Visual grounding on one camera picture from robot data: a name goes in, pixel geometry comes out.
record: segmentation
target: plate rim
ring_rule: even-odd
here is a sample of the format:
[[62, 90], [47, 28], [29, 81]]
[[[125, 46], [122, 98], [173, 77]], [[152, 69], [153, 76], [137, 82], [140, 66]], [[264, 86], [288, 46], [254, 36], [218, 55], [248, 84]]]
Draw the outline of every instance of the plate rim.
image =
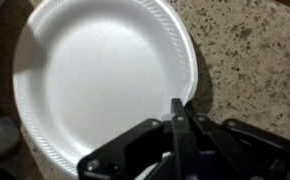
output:
[[[25, 26], [32, 28], [33, 30], [37, 29], [37, 27], [46, 19], [56, 8], [58, 8], [63, 3], [66, 3], [70, 0], [44, 0], [42, 1], [38, 7], [33, 11], [30, 15], [28, 21]], [[171, 39], [174, 43], [175, 47], [179, 47], [177, 49], [178, 54], [186, 54], [189, 59], [186, 59], [186, 63], [191, 64], [190, 71], [190, 83], [188, 87], [188, 91], [186, 93], [186, 97], [182, 99], [185, 104], [188, 102], [195, 94], [197, 82], [198, 82], [198, 70], [197, 70], [197, 62], [196, 62], [196, 54], [191, 41], [191, 38], [188, 34], [188, 31], [183, 24], [181, 18], [178, 16], [173, 7], [166, 0], [132, 0], [144, 8], [149, 10], [156, 18], [161, 22], [163, 26], [165, 26], [167, 32], [171, 36]], [[45, 140], [45, 138], [40, 134], [39, 128], [35, 125], [35, 122], [38, 120], [34, 120], [33, 115], [31, 114], [30, 105], [26, 102], [25, 92], [22, 91], [22, 86], [24, 86], [23, 76], [22, 74], [16, 73], [15, 69], [17, 68], [17, 54], [20, 52], [21, 47], [21, 37], [24, 35], [24, 29], [22, 30], [19, 40], [17, 42], [16, 51], [14, 55], [14, 65], [13, 65], [13, 88], [14, 88], [14, 97], [16, 101], [17, 110], [21, 119], [22, 124], [25, 127], [26, 132], [29, 134], [30, 139], [37, 145], [39, 150], [44, 154], [44, 156], [50, 160], [50, 162], [58, 167], [59, 170], [70, 175], [71, 177], [77, 177], [77, 169], [76, 165], [68, 162], [65, 158], [63, 158], [58, 152], [54, 151], [54, 149], [49, 145], [49, 143]], [[178, 39], [182, 40], [185, 47], [182, 49], [182, 44], [179, 43]]]

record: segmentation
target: speckled countertop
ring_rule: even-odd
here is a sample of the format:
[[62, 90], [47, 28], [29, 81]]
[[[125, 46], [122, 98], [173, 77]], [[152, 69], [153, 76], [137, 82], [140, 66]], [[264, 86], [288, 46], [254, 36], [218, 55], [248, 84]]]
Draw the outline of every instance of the speckled countertop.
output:
[[[22, 26], [39, 2], [6, 1], [0, 9], [0, 109], [15, 119], [13, 52]], [[219, 123], [238, 118], [290, 139], [290, 8], [271, 0], [170, 2], [196, 47], [200, 74], [193, 100], [196, 110]], [[41, 179], [36, 161], [45, 179], [66, 179], [21, 129], [30, 151], [23, 143], [21, 153], [2, 167], [18, 179]]]

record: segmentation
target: white foam plate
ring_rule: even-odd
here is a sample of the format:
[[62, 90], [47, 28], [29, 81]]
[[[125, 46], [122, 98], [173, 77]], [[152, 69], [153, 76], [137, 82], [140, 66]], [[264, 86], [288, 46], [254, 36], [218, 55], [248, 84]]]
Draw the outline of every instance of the white foam plate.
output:
[[190, 37], [164, 0], [46, 0], [15, 54], [22, 122], [55, 165], [76, 164], [147, 118], [190, 100], [197, 65]]

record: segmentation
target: black mechanical part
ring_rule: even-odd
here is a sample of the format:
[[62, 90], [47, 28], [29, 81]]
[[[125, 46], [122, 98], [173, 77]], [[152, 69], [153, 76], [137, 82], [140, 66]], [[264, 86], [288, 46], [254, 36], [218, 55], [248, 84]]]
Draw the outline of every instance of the black mechanical part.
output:
[[283, 179], [290, 179], [290, 140], [236, 119], [225, 120], [222, 128], [263, 168]]
[[162, 158], [163, 124], [148, 119], [84, 157], [78, 175], [87, 179], [134, 179]]
[[[290, 179], [290, 141], [238, 120], [221, 126], [172, 99], [171, 121], [145, 120], [78, 164], [83, 180]], [[171, 154], [162, 159], [162, 153]]]

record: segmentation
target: countertop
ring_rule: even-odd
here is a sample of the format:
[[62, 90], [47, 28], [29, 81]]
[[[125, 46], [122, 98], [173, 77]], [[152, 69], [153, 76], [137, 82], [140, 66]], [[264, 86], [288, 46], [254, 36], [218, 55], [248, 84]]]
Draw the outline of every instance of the countertop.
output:
[[[0, 109], [15, 119], [13, 52], [22, 26], [39, 2], [6, 1], [0, 9]], [[236, 118], [290, 139], [290, 7], [271, 0], [170, 3], [196, 47], [200, 82], [192, 102], [195, 109], [218, 123]], [[43, 177], [66, 179], [17, 122]], [[23, 169], [28, 168], [27, 161], [21, 155], [12, 159]], [[12, 166], [15, 164], [3, 165], [6, 169]], [[13, 172], [19, 179], [41, 178], [29, 170], [19, 171]]]

